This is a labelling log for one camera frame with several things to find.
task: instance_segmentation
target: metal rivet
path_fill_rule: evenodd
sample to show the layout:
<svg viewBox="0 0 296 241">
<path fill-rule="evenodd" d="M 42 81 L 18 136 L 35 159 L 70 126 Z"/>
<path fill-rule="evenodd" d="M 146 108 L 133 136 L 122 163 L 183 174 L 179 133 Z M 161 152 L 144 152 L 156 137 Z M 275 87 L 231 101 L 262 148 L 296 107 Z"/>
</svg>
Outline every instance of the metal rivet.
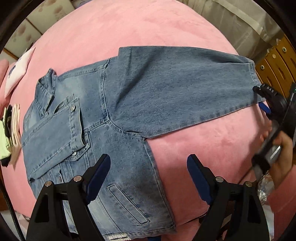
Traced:
<svg viewBox="0 0 296 241">
<path fill-rule="evenodd" d="M 81 179 L 82 179 L 82 176 L 75 176 L 74 177 L 75 182 L 79 182 L 79 181 L 81 181 Z"/>
<path fill-rule="evenodd" d="M 224 179 L 222 177 L 216 177 L 216 181 L 219 183 L 222 183 L 224 181 Z"/>
<path fill-rule="evenodd" d="M 250 188 L 250 187 L 253 186 L 253 184 L 251 182 L 249 182 L 249 181 L 246 181 L 246 186 Z"/>
<path fill-rule="evenodd" d="M 46 187 L 49 187 L 51 184 L 52 184 L 52 181 L 47 181 L 44 185 L 45 185 Z"/>
</svg>

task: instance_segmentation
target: denim fabric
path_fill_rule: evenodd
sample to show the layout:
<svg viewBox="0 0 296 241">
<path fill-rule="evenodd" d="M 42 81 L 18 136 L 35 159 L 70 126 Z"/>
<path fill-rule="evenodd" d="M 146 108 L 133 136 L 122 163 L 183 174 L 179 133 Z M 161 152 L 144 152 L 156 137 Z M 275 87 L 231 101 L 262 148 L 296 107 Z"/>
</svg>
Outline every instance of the denim fabric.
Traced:
<svg viewBox="0 0 296 241">
<path fill-rule="evenodd" d="M 110 171 L 89 205 L 104 238 L 171 232 L 173 215 L 145 139 L 249 106 L 259 84 L 251 60 L 193 47 L 124 47 L 116 57 L 60 76 L 50 69 L 23 123 L 33 193 L 38 197 L 48 180 L 82 175 L 107 153 Z"/>
</svg>

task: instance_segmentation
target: blue clamp pad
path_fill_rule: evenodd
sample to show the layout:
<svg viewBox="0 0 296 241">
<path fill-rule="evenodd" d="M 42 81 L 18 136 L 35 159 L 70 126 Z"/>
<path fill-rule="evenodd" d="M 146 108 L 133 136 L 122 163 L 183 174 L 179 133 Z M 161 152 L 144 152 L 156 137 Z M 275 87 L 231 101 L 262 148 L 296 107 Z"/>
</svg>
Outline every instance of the blue clamp pad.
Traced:
<svg viewBox="0 0 296 241">
<path fill-rule="evenodd" d="M 190 155 L 187 158 L 187 169 L 191 175 L 191 178 L 195 184 L 195 187 L 201 199 L 206 201 L 207 204 L 210 205 L 213 201 L 213 197 L 211 196 L 210 185 L 206 177 L 204 176 L 203 171 L 200 168 L 204 168 L 204 166 L 201 164 L 199 160 L 196 162 L 193 159 L 193 155 Z"/>
<path fill-rule="evenodd" d="M 271 114 L 271 110 L 263 102 L 259 102 L 258 105 L 260 109 L 263 110 L 266 114 Z"/>
<path fill-rule="evenodd" d="M 88 185 L 86 186 L 86 202 L 89 204 L 91 201 L 95 200 L 103 182 L 110 170 L 111 160 L 108 155 L 101 156 L 98 160 L 99 167 L 94 172 L 92 178 L 89 180 Z"/>
</svg>

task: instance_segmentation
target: folded clothing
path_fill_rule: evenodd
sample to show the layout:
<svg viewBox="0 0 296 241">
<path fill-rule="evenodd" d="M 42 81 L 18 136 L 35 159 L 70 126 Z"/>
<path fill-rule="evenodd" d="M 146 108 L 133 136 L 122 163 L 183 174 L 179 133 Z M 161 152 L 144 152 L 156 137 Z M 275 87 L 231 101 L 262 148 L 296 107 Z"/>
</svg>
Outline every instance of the folded clothing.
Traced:
<svg viewBox="0 0 296 241">
<path fill-rule="evenodd" d="M 12 107 L 12 116 L 11 116 L 11 156 L 9 165 L 15 167 L 18 157 L 20 155 L 20 150 L 22 149 L 21 137 L 20 137 L 20 105 L 14 104 Z"/>
<path fill-rule="evenodd" d="M 3 167 L 8 166 L 11 155 L 11 124 L 12 106 L 4 109 L 3 118 L 0 120 L 0 160 Z"/>
</svg>

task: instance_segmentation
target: wooden drawer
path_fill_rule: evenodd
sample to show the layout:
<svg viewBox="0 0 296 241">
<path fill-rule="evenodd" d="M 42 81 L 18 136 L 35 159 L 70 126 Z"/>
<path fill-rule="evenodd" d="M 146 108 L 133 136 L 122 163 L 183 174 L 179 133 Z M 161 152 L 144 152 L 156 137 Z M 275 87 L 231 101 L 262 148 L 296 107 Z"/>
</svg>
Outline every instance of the wooden drawer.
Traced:
<svg viewBox="0 0 296 241">
<path fill-rule="evenodd" d="M 291 83 L 296 78 L 296 53 L 286 37 L 256 65 L 256 71 L 260 81 L 288 97 Z"/>
</svg>

